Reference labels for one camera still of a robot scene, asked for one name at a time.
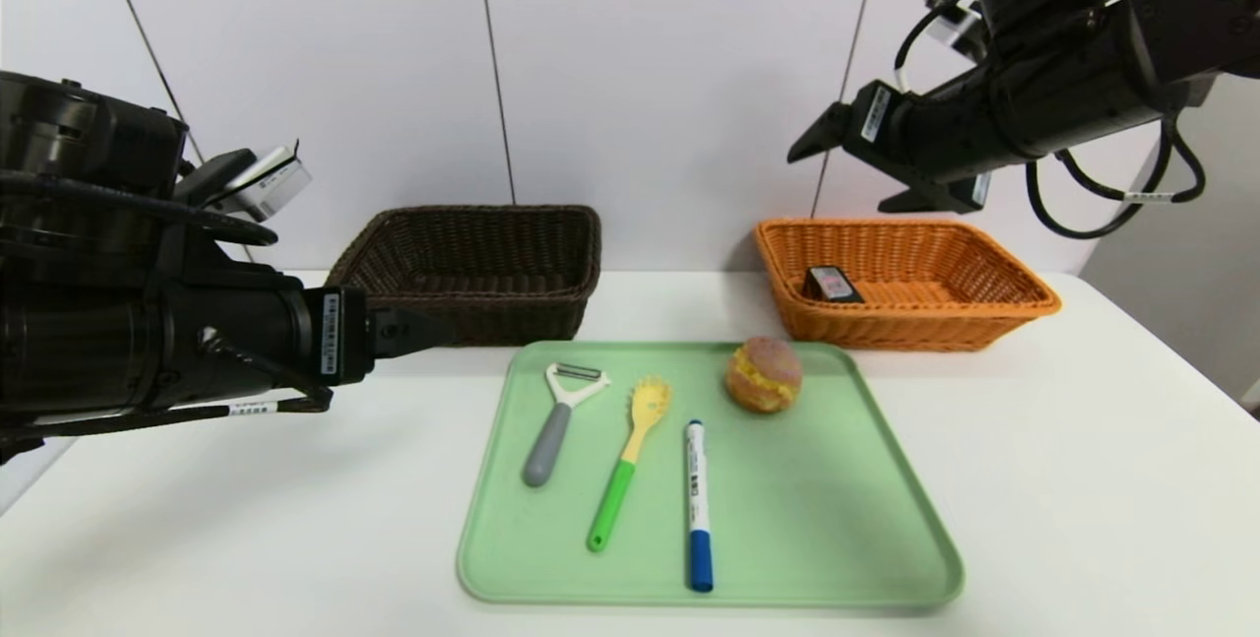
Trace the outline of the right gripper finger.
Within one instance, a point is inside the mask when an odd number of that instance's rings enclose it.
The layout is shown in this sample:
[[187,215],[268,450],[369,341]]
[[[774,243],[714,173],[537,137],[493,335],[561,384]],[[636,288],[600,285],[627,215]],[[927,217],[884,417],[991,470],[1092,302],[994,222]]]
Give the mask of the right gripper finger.
[[850,104],[840,101],[829,104],[788,149],[788,164],[832,152],[833,149],[845,144],[850,110],[853,110]]
[[879,214],[931,214],[937,211],[935,188],[908,188],[878,203]]

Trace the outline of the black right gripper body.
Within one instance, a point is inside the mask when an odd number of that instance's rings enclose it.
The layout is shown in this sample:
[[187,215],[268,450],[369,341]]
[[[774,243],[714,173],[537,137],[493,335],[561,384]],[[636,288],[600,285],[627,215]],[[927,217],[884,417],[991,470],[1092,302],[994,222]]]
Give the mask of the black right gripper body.
[[850,104],[843,149],[906,189],[935,188],[937,211],[980,211],[989,174],[1013,164],[1012,145],[995,125],[992,94],[982,68],[929,94],[898,93],[874,81]]

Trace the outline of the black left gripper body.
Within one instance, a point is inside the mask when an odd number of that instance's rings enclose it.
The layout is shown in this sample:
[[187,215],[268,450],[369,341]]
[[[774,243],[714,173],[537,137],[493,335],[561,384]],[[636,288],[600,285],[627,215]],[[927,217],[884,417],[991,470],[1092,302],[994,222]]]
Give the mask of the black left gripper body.
[[284,383],[226,351],[208,350],[208,332],[321,386],[362,381],[374,360],[365,295],[349,287],[176,286],[163,300],[163,371],[176,375],[166,397],[255,397]]

